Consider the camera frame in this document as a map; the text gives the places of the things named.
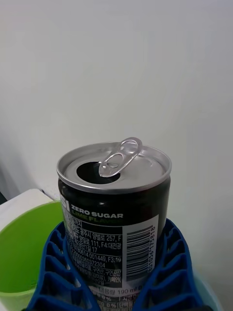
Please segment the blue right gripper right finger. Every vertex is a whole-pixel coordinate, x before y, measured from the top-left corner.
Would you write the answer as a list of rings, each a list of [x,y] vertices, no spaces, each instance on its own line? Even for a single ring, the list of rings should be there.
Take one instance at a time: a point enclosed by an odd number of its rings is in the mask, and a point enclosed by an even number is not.
[[[148,281],[138,296],[136,311],[187,311],[204,303],[194,282],[187,243],[169,219],[164,227],[163,249]]]

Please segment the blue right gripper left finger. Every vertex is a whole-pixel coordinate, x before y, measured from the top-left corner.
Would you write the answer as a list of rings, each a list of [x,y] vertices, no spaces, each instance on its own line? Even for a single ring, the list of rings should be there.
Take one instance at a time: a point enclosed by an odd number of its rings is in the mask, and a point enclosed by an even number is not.
[[[100,308],[71,262],[64,223],[50,233],[41,258],[35,292],[27,311],[99,311]]]

